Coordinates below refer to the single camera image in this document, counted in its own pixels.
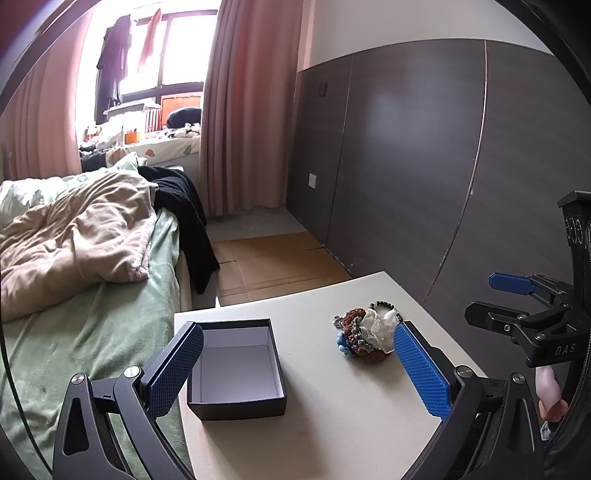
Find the person's right hand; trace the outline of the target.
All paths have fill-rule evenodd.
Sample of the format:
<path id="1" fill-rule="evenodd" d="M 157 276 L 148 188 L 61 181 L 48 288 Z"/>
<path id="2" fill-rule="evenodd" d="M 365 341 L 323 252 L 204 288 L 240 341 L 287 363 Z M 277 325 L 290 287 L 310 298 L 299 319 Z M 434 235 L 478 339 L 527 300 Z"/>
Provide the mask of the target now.
<path id="1" fill-rule="evenodd" d="M 551 366 L 536 368 L 535 388 L 541 419 L 550 423 L 559 422 L 566 414 L 568 404 L 562 398 L 562 390 Z"/>

